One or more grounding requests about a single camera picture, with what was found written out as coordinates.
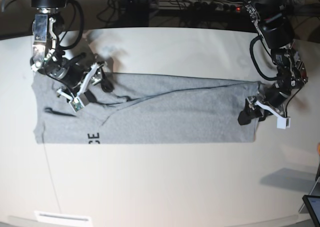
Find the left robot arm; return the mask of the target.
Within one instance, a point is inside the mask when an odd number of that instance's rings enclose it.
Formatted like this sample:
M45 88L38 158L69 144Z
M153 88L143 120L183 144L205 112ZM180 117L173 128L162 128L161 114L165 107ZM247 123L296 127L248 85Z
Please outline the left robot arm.
M258 74L266 81L273 82L255 96L245 100L244 109L239 113L238 123L248 125L252 120L264 121L274 115L277 128L286 129L291 124L288 105L293 97L308 82L304 63L295 49L295 32L285 11L287 0L244 0L257 36L249 45L249 53ZM274 77L265 75L259 67L254 47L257 42L266 44L269 56L276 66Z

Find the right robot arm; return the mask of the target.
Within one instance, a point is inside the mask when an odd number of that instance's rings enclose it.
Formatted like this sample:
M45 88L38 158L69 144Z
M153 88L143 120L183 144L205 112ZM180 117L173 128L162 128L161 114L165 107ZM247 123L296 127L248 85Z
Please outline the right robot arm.
M67 5L72 5L79 14L80 27L74 42L63 46L60 34L67 31L60 11ZM88 59L93 55L87 52L71 59L65 57L66 51L74 49L83 37L85 17L80 3L76 0L31 0L31 6L38 10L32 23L32 70L60 83L57 94L69 100L84 94L89 85L99 84L104 92L112 92L114 86L103 71L104 62Z

